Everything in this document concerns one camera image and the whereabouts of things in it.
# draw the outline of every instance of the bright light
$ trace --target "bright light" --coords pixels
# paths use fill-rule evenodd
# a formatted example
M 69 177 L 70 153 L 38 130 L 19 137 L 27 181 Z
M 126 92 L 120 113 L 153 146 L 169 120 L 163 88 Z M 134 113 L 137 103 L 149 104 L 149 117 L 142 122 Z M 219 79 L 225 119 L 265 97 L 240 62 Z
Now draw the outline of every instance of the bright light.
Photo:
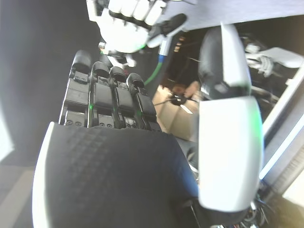
M 188 113 L 188 114 L 193 114 L 193 113 L 190 111 L 190 109 L 187 108 L 186 106 L 184 106 L 183 104 L 181 105 L 181 108 L 182 108 L 183 110 L 185 110 L 186 113 Z
M 300 130 L 303 128 L 303 126 L 304 126 L 304 114 L 302 115 L 300 120 L 296 123 L 294 128 L 288 134 L 288 136 L 285 138 L 285 140 L 280 145 L 280 147 L 277 149 L 277 151 L 272 156 L 272 158 L 269 160 L 269 162 L 262 169 L 262 171 L 260 172 L 260 175 L 259 175 L 260 180 L 262 180 L 267 175 L 267 173 L 271 170 L 273 165 L 282 156 L 284 151 L 287 149 L 287 147 L 290 145 L 290 143 L 295 139 L 296 135 L 300 132 Z

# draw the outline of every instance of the screw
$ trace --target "screw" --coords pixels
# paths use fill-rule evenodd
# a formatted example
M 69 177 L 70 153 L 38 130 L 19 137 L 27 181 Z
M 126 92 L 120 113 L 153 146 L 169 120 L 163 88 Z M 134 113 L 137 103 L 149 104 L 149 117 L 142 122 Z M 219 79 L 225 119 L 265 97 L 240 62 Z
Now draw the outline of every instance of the screw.
M 66 125 L 72 125 L 72 124 L 73 124 L 73 121 L 71 121 L 71 120 L 66 121 Z

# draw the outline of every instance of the white robotic hand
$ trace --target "white robotic hand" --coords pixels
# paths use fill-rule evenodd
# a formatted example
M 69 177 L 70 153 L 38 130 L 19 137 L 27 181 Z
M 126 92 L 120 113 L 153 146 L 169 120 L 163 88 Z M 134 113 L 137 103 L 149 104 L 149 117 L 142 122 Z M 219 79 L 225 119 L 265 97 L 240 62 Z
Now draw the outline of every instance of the white robotic hand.
M 104 54 L 111 51 L 133 53 L 147 43 L 153 48 L 165 37 L 181 30 L 186 16 L 173 17 L 163 29 L 156 28 L 156 22 L 167 6 L 168 0 L 87 0 L 89 19 L 95 21 L 104 39 Z

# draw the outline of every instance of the green cable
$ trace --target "green cable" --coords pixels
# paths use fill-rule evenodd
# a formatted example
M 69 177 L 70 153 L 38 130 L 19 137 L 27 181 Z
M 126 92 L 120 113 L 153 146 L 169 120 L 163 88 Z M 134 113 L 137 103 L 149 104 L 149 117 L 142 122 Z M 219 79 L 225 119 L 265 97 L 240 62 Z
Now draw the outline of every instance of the green cable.
M 144 85 L 148 85 L 154 78 L 155 76 L 158 74 L 160 68 L 162 66 L 162 62 L 158 62 L 154 72 L 152 73 L 152 75 L 144 82 Z

